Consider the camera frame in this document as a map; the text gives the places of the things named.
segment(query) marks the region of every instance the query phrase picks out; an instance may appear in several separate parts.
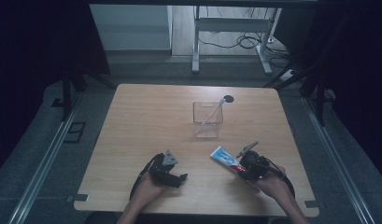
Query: wall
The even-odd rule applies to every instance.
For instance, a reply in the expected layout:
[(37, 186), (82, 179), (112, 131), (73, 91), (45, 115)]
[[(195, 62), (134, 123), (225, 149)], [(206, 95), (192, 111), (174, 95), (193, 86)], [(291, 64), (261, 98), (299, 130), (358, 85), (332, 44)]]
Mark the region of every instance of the wall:
[(171, 49), (171, 6), (90, 4), (104, 50)]

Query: wooden table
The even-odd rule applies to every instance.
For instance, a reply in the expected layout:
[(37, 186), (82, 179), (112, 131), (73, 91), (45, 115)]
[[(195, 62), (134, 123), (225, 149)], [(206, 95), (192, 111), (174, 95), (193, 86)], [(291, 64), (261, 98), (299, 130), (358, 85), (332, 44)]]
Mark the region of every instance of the wooden table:
[[(218, 138), (193, 136), (193, 102), (217, 102), (224, 95)], [(290, 126), (273, 89), (122, 84), (118, 86), (75, 202), (77, 210), (122, 211), (137, 175), (157, 153), (170, 149), (173, 175), (189, 174), (179, 189), (169, 189), (146, 213), (285, 216), (277, 203), (256, 193), (237, 174), (210, 158), (218, 146), (232, 155), (254, 142), (260, 155), (286, 167), (296, 199), (308, 217), (318, 208)]]

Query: transparent container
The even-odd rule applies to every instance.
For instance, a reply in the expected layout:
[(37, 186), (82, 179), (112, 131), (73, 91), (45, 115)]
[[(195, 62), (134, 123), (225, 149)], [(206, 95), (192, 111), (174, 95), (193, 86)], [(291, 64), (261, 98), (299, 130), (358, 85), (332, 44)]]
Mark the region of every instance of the transparent container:
[(218, 102), (193, 103), (193, 123), (195, 137), (218, 137), (222, 122), (222, 106), (219, 105)]

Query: metal frame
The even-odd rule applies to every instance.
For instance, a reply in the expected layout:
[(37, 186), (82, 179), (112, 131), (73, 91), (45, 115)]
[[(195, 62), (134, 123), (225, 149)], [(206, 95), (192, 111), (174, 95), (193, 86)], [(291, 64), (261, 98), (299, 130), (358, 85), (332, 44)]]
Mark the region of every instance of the metal frame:
[(325, 151), (328, 154), (328, 158), (331, 160), (332, 166), (338, 174), (339, 179), (341, 180), (342, 185), (345, 189), (345, 192), (347, 193), (349, 200), (354, 206), (354, 210), (359, 216), (360, 222), (362, 224), (375, 223), (366, 201), (362, 198), (360, 190), (357, 188), (356, 184), (351, 178), (350, 173), (345, 167), (341, 156), (339, 155), (335, 145), (332, 142), (330, 135), (328, 134), (324, 126), (322, 126), (317, 120), (317, 118), (314, 116), (315, 108), (313, 107), (313, 104), (310, 102), (310, 99), (306, 99), (303, 97), (302, 100), (304, 106), (308, 111), (313, 126), (315, 127), (318, 136), (321, 139), (322, 145), (324, 146)]
[(260, 57), (265, 74), (272, 75), (272, 68), (266, 60), (264, 52), (275, 23), (276, 14), (277, 8), (274, 8), (269, 20), (251, 18), (200, 18), (200, 6), (197, 6), (194, 19), (194, 42), (191, 64), (192, 72), (194, 74), (199, 73), (199, 32), (250, 32), (264, 33), (261, 45), (257, 46), (256, 50)]
[(75, 115), (78, 112), (80, 105), (82, 93), (77, 93), (74, 100), (74, 108), (68, 114), (66, 120), (63, 120), (59, 130), (54, 136), (48, 151), (46, 152), (44, 158), (40, 162), (38, 168), (36, 169), (34, 176), (32, 177), (30, 183), (22, 194), (18, 204), (16, 205), (8, 223), (24, 223), (25, 219), (28, 216), (28, 213), (31, 210), (32, 205), (36, 199), (39, 190), (42, 188), (42, 185), (45, 181), (46, 176), (50, 170), (51, 165), (53, 164), (57, 153), (60, 150), (60, 146), (65, 138), (66, 133), (68, 132), (71, 122), (74, 119)]

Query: robotic hand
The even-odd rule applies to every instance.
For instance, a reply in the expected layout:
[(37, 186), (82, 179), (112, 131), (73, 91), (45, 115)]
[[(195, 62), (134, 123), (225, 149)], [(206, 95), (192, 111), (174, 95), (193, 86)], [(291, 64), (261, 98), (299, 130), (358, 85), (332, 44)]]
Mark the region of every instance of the robotic hand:
[[(295, 190), (290, 180), (282, 173), (277, 166), (264, 156), (260, 156), (256, 151), (251, 150), (258, 145), (258, 142), (254, 142), (246, 147), (236, 156), (236, 158), (242, 157), (240, 164), (246, 168), (246, 171), (237, 172), (242, 178), (246, 180), (255, 180), (263, 178), (263, 176), (271, 171), (278, 175), (290, 188), (290, 192), (295, 197)], [(276, 169), (270, 167), (269, 163), (272, 163)]]
[(152, 160), (148, 162), (144, 170), (142, 170), (141, 173), (138, 175), (138, 178), (136, 179), (132, 191), (130, 193), (130, 200), (133, 197), (133, 194), (138, 186), (139, 181), (141, 180), (141, 177), (146, 171), (149, 171), (150, 176), (152, 177), (152, 180), (153, 182), (155, 182), (155, 184), (161, 184), (172, 188), (179, 188), (182, 182), (184, 182), (187, 178), (188, 174), (180, 176), (169, 174), (171, 169), (173, 169), (177, 163), (178, 161), (176, 160), (176, 158), (170, 150), (167, 150), (165, 154), (160, 153), (154, 156)]

